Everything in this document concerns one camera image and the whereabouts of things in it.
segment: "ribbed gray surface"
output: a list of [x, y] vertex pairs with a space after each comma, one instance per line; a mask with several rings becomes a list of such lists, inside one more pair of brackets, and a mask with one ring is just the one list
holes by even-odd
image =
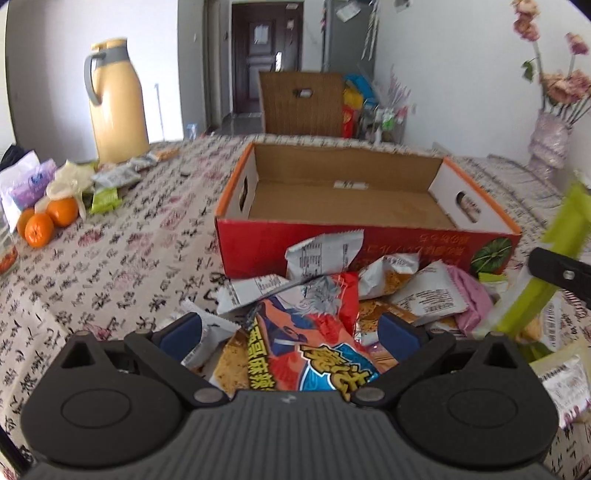
[[471, 473], [410, 449], [376, 410], [337, 392], [239, 393], [229, 405], [195, 411], [165, 448], [134, 465], [102, 471], [38, 465], [25, 480], [551, 480], [541, 465]]

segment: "tablecloth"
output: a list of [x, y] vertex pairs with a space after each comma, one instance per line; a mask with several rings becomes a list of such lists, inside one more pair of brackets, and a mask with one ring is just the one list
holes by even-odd
[[[121, 338], [151, 328], [184, 299], [215, 309], [225, 278], [213, 211], [251, 141], [407, 151], [328, 138], [204, 137], [179, 144], [178, 158], [150, 170], [114, 212], [79, 219], [41, 250], [19, 241], [20, 266], [0, 280], [0, 421], [25, 452], [22, 406], [73, 332]], [[556, 214], [560, 194], [509, 160], [456, 161], [522, 227], [510, 268], [519, 266]], [[591, 339], [589, 312], [572, 295], [565, 299], [563, 339]], [[577, 478], [591, 466], [590, 439], [591, 424], [559, 432], [547, 465], [565, 480]]]

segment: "red cardboard box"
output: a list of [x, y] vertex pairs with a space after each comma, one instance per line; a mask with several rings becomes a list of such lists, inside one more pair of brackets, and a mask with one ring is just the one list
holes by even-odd
[[420, 252], [473, 274], [501, 272], [521, 237], [503, 209], [448, 158], [363, 148], [250, 144], [216, 211], [229, 278], [285, 275], [302, 240], [364, 230], [358, 270]]

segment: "yellow thermos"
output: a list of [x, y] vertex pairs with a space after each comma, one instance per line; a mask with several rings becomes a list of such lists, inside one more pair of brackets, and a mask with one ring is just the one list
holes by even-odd
[[[93, 45], [84, 63], [84, 82], [101, 163], [119, 163], [146, 153], [150, 146], [142, 86], [127, 52], [127, 39]], [[96, 61], [92, 71], [92, 61]]]

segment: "thermos handle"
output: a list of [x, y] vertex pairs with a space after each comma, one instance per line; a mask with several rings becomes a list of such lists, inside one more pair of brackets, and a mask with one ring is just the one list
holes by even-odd
[[86, 93], [88, 98], [93, 105], [99, 106], [101, 104], [100, 99], [97, 97], [95, 88], [92, 85], [92, 61], [96, 59], [104, 59], [105, 52], [98, 51], [92, 55], [88, 55], [84, 61], [84, 84], [86, 86]]

